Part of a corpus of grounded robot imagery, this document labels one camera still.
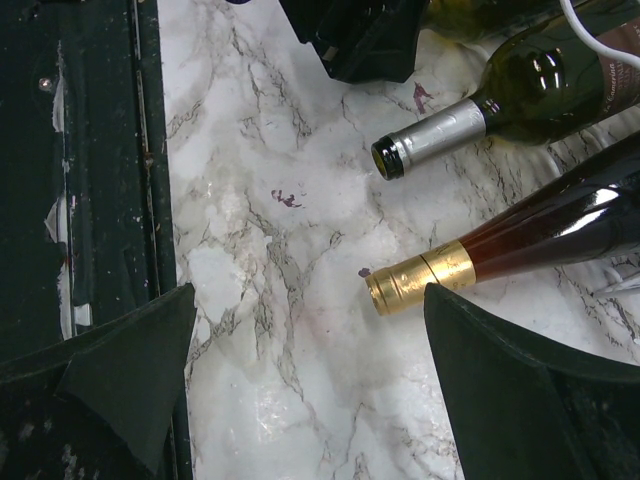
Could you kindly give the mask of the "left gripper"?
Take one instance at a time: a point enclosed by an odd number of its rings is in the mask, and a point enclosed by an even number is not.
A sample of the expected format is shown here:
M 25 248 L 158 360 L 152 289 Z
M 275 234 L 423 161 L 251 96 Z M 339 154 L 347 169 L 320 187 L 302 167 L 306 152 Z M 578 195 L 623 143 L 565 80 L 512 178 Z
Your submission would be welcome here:
M 344 83 L 405 82 L 414 72 L 425 0 L 281 0 L 298 40 Z

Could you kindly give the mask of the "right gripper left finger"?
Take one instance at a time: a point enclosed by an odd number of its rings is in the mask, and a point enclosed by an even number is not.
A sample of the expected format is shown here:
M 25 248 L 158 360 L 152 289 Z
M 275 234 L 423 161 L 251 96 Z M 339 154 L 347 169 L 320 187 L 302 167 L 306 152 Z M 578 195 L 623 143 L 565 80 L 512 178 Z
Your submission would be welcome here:
M 196 309 L 185 284 L 1 365 L 4 479 L 187 479 L 175 420 Z

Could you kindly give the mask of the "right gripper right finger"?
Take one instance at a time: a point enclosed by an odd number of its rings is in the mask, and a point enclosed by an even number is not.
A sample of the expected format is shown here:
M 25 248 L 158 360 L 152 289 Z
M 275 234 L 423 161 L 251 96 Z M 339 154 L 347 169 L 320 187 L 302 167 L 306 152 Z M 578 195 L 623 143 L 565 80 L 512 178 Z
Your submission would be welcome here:
M 639 369 L 430 284 L 424 318 L 467 479 L 636 479 Z

